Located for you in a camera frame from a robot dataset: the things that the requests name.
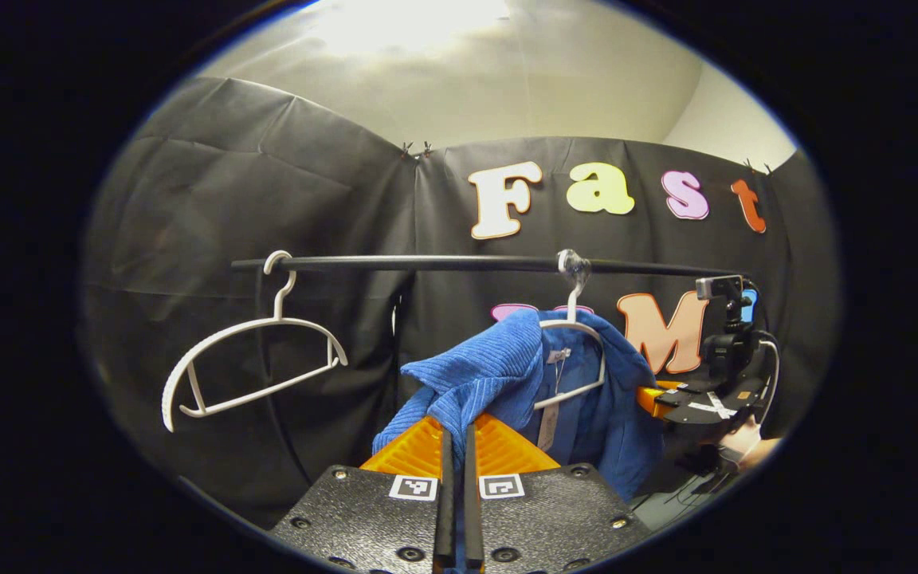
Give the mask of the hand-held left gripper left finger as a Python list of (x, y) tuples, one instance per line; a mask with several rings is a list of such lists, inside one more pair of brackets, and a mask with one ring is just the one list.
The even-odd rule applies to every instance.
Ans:
[(329, 466), (269, 534), (343, 573), (455, 565), (452, 436), (429, 415), (361, 466)]

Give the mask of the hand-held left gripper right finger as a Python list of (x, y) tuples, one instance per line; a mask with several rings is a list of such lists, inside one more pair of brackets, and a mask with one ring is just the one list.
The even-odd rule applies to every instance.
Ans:
[(569, 573), (652, 530), (590, 464), (562, 466), (494, 415), (467, 429), (464, 549), (471, 573)]

